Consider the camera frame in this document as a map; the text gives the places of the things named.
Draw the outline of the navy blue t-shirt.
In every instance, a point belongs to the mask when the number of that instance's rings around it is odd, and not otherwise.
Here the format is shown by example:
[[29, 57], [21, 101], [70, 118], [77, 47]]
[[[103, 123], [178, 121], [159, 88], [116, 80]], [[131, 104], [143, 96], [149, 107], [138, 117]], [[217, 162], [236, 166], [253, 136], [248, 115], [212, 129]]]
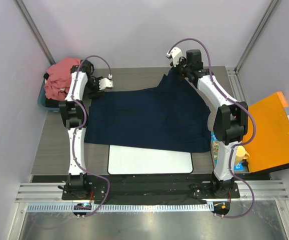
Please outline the navy blue t-shirt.
[[210, 113], [197, 91], [169, 71], [156, 87], [106, 92], [93, 99], [84, 141], [205, 153], [211, 149]]

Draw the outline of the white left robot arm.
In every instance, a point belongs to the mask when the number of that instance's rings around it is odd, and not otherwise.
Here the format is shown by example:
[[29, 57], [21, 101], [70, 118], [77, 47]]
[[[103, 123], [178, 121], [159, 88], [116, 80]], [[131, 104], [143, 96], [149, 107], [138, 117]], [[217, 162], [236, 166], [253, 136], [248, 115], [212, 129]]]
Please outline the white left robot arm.
[[101, 78], [93, 76], [94, 70], [94, 65], [88, 60], [72, 66], [69, 92], [65, 100], [59, 102], [70, 151], [68, 175], [64, 186], [59, 186], [63, 200], [86, 200], [92, 193], [85, 164], [84, 140], [89, 117], [83, 96], [86, 93], [89, 99], [96, 99], [104, 95], [100, 90]]

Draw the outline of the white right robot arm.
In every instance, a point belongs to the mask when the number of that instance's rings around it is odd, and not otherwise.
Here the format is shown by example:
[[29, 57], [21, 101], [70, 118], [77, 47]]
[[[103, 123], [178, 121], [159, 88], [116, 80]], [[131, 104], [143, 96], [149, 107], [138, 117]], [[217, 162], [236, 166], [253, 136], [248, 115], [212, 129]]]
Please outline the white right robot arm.
[[248, 115], [236, 105], [237, 100], [219, 85], [213, 72], [203, 67], [199, 49], [188, 50], [186, 56], [183, 56], [180, 48], [173, 47], [167, 52], [166, 57], [172, 60], [170, 66], [175, 73], [187, 78], [217, 110], [213, 133], [219, 147], [209, 192], [216, 198], [224, 198], [234, 188], [235, 155], [238, 144], [248, 131]]

